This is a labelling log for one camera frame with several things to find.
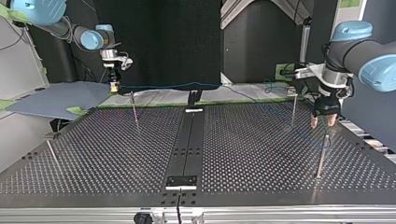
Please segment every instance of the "black backdrop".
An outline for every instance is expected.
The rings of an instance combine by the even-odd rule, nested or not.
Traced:
[[[220,83],[220,0],[93,2],[134,60],[122,86]]]

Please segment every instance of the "optical breadboard table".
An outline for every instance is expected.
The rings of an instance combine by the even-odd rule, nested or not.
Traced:
[[[54,153],[43,144],[0,174],[0,223],[139,212],[156,223],[396,221],[396,166],[342,125],[313,130],[310,105],[299,103],[292,122],[292,108],[137,108],[138,123],[131,108],[94,109],[62,131]],[[195,188],[166,190],[172,178],[194,178]]]

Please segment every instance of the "metal rod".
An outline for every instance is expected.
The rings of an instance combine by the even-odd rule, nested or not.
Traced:
[[[323,139],[323,145],[321,148],[321,152],[320,152],[320,159],[319,159],[319,165],[318,165],[318,171],[317,171],[317,179],[321,178],[321,173],[323,170],[323,164],[324,164],[324,159],[326,157],[326,151],[329,147],[329,143],[330,143],[330,136],[328,134],[326,134],[324,136]]]
[[[291,117],[291,126],[294,125],[294,119],[295,119],[295,116],[296,116],[297,98],[298,98],[298,95],[296,94],[294,96],[294,106],[293,106],[293,114],[292,114],[292,117]]]
[[[132,108],[134,110],[134,121],[138,125],[137,112],[136,112],[136,107],[135,107],[134,92],[133,91],[131,91],[131,104],[132,104]]]
[[[49,146],[50,154],[52,154],[53,159],[58,161],[58,158],[56,158],[55,151],[53,150],[52,144],[50,143],[50,140],[47,140],[47,145]]]

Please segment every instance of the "perforated metal surface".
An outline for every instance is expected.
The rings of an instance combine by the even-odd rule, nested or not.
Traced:
[[[155,194],[182,121],[182,108],[96,110],[0,184],[0,194]]]
[[[394,173],[331,130],[323,177],[315,179],[325,128],[312,130],[310,109],[292,103],[214,105],[205,108],[201,191],[295,193],[396,189]]]

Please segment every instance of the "black connector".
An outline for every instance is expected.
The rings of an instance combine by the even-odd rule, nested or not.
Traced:
[[[147,213],[138,213],[134,216],[134,223],[135,224],[151,224],[152,217],[150,214]]]

